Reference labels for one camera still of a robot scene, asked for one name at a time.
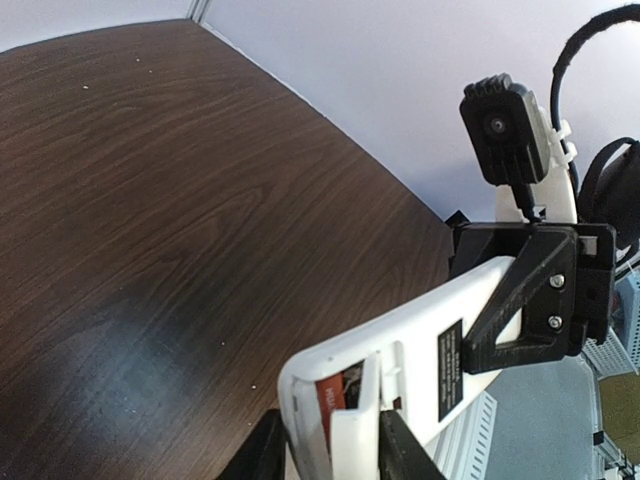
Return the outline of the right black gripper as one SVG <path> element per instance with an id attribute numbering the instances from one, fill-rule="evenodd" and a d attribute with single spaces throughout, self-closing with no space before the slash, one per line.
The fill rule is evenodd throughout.
<path id="1" fill-rule="evenodd" d="M 460 223 L 451 278 L 513 259 L 462 343 L 467 373 L 558 361 L 609 331 L 616 231 L 608 224 Z"/>

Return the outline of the white remote control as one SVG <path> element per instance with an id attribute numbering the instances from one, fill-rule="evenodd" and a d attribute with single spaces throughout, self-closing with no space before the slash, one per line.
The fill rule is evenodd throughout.
<path id="1" fill-rule="evenodd" d="M 293 355 L 278 379 L 282 419 L 302 479 L 333 479 L 315 382 L 344 375 L 346 408 L 358 406 L 364 360 L 380 360 L 380 408 L 401 402 L 400 415 L 426 446 L 498 376 L 441 368 L 457 353 L 490 295 L 511 265 L 499 256 L 375 319 Z"/>

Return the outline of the white battery cover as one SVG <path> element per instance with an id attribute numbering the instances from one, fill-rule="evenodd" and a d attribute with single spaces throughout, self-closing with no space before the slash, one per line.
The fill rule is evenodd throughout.
<path id="1" fill-rule="evenodd" d="M 358 406 L 331 415 L 333 479 L 376 480 L 379 455 L 380 360 L 364 360 Z"/>

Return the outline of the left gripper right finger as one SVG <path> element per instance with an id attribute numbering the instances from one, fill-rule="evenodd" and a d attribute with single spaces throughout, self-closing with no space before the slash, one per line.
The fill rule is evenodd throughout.
<path id="1" fill-rule="evenodd" d="M 395 410 L 379 416 L 378 465 L 382 480 L 446 479 Z"/>

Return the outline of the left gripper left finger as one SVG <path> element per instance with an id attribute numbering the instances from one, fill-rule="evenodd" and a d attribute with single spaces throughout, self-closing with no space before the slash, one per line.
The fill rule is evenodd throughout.
<path id="1" fill-rule="evenodd" d="M 278 409 L 267 410 L 236 451 L 218 480 L 283 480 L 286 433 Z"/>

